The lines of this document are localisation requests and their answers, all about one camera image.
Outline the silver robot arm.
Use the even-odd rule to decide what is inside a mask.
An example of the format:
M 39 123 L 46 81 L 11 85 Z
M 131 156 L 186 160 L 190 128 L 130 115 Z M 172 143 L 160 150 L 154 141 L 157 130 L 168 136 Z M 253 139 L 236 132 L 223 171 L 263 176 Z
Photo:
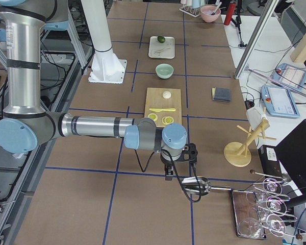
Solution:
M 67 1 L 0 1 L 6 24 L 9 103 L 0 120 L 0 146 L 14 154 L 32 151 L 58 137 L 84 135 L 122 138 L 130 149 L 160 153 L 165 178 L 177 176 L 175 165 L 196 168 L 197 150 L 186 129 L 164 128 L 150 118 L 85 117 L 48 112 L 40 104 L 40 35 L 46 24 L 68 21 Z

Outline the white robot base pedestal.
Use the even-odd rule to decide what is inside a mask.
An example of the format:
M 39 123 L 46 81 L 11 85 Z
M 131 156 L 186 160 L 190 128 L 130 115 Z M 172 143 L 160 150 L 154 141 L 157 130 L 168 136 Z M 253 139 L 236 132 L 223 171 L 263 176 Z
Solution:
M 103 1 L 81 1 L 94 47 L 89 82 L 122 84 L 127 60 L 118 59 L 113 52 Z

